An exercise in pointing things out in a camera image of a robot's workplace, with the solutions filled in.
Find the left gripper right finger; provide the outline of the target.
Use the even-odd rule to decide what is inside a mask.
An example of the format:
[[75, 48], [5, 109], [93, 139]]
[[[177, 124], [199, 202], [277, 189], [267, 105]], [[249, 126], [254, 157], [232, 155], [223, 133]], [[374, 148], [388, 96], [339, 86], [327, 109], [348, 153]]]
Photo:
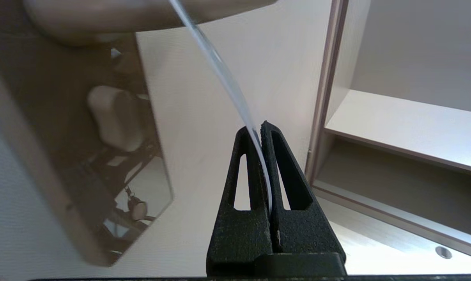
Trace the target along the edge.
[[273, 252], [262, 276], [345, 276], [346, 254], [281, 130], [265, 121], [262, 150], [272, 197]]

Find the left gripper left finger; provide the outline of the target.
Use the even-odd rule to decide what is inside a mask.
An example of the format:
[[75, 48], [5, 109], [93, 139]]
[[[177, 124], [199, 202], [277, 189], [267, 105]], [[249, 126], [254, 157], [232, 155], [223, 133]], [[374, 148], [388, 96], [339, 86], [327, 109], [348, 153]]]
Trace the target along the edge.
[[[249, 210], [237, 210], [234, 201], [241, 157], [246, 157]], [[255, 146], [248, 130], [237, 131], [227, 178], [206, 255], [208, 276], [254, 276], [255, 260], [271, 254], [267, 191]]]

